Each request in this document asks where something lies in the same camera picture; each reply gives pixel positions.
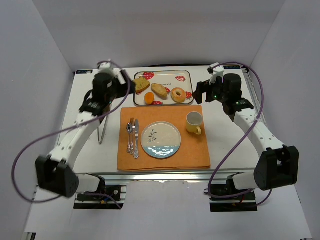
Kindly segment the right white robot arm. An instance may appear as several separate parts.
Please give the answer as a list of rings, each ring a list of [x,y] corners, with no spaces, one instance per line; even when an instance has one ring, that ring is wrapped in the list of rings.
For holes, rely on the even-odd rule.
[[[238,74],[227,73],[223,77],[198,82],[192,94],[198,104],[218,101],[224,113],[244,132],[254,146],[259,160],[253,171],[233,175],[228,182],[237,191],[272,190],[294,185],[298,180],[299,151],[286,146],[259,121],[254,106],[242,97],[242,80]]]

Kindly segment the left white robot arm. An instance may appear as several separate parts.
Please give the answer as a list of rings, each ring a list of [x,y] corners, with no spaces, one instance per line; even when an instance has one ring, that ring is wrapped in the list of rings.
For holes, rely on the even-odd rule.
[[[71,198],[76,193],[100,193],[102,178],[92,174],[77,175],[74,165],[82,148],[101,123],[114,112],[111,108],[115,99],[124,99],[135,91],[135,83],[122,69],[125,80],[121,84],[111,70],[98,72],[79,108],[75,128],[65,134],[62,141],[47,155],[35,161],[38,185],[41,189],[62,197]]]

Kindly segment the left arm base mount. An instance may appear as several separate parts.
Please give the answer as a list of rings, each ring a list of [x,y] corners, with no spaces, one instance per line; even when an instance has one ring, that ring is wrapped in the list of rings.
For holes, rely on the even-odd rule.
[[[77,193],[73,208],[75,210],[121,210],[126,199],[127,187],[106,183],[102,176],[91,176],[99,179],[96,190]]]

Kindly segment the small orange bun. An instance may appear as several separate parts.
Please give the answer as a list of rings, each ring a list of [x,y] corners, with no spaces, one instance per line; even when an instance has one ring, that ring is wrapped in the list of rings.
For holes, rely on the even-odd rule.
[[[144,96],[144,102],[146,105],[152,105],[155,100],[155,95],[152,92],[148,92]]]

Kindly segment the oblong bread roll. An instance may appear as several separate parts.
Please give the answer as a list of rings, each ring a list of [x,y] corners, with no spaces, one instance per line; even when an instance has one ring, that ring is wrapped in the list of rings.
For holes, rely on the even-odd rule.
[[[168,92],[166,88],[158,83],[152,83],[151,84],[151,90],[161,99],[166,99],[168,97]]]

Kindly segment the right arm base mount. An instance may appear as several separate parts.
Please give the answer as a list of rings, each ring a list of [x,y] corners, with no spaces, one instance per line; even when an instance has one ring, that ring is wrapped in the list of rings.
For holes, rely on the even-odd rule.
[[[215,171],[203,193],[210,199],[211,212],[256,212],[258,204],[254,190],[257,188],[253,171],[236,172],[225,177]]]

